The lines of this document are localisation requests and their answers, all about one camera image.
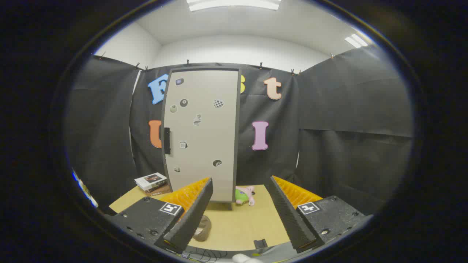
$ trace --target wooden table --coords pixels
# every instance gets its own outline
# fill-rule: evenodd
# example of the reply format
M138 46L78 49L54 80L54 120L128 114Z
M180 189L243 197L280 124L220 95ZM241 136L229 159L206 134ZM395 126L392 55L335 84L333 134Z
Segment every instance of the wooden table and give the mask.
M210 219L212 228L208 239L199 242L191 239L189 246L223 251L255 249L254 240L265 239L268 246L289 241L270 194L263 185L255 185L255 205L232 204L232 211L226 204L209 203L205 215ZM159 199L165 194L154 196ZM145 197L138 186L128 191L110 205L120 213L136 201Z

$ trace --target black fabric backdrop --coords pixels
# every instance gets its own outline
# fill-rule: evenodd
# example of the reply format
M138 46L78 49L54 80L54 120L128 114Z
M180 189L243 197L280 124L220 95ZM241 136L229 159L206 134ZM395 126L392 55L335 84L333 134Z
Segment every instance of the black fabric backdrop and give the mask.
M148 125L150 120L161 120L162 102L156 105L151 103L153 96L147 85L161 75L169 74L171 68L185 66L238 67L246 79L240 101L236 184L263 184L271 175L291 180L299 141L299 86L296 78L281 70L226 63L174 65L142 72L133 94L130 113L132 149L138 174L164 173L161 149L151 144ZM278 92L282 97L279 100L272 100L266 94L263 81L271 77L281 82ZM251 148L254 144L254 121L269 123L266 129L267 150L253 151Z
M135 186L134 178L164 173L148 124L161 120L162 102L152 104L147 85L186 66L238 67L246 79L237 185L264 184L276 175L323 197L337 195L365 214L376 212L398 185L412 146L411 105L398 73L375 47L347 51L294 76L225 63L154 68L141 71L133 96L138 70L94 57L70 94L66 142L72 166L103 210ZM267 96L263 81L271 77L281 82L279 100ZM254 121L269 123L267 150L251 148Z
M92 57L68 97L64 136L70 164L107 213L137 178L128 133L137 73L132 65Z
M298 76L300 157L294 183L364 214L406 169L413 115L407 88L376 47L352 49Z

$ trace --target ceiling light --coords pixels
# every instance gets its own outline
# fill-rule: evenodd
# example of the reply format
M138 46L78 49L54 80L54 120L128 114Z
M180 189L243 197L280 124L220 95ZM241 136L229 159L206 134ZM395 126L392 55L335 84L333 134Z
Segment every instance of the ceiling light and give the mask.
M359 44L361 44L361 46L367 46L367 43L364 40L362 40L362 38L360 38L358 35L352 34L351 37L354 38L354 40L356 40Z
M350 43L351 45L353 45L355 48L360 48L361 45L354 39L350 38L350 37L347 37L345 38L346 41L348 41L348 43Z
M212 7L260 7L270 10L278 10L281 0L187 0L190 11L197 11Z

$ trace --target white wall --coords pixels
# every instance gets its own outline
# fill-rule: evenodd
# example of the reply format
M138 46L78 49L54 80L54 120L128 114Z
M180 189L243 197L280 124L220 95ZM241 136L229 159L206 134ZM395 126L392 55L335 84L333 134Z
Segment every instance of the white wall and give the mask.
M254 36L209 36L162 46L152 67L190 63L220 62L260 65L291 71L306 70L329 56L291 42Z
M154 58L161 44L137 23L131 23L115 34L95 55L113 58L125 63L136 65L139 68L153 67Z

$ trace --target stack of books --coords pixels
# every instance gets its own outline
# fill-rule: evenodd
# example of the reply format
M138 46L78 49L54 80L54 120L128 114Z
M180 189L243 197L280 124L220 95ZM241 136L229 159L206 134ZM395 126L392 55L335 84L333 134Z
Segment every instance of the stack of books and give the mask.
M170 192L167 177L160 173L137 178L135 182L147 196L156 196Z

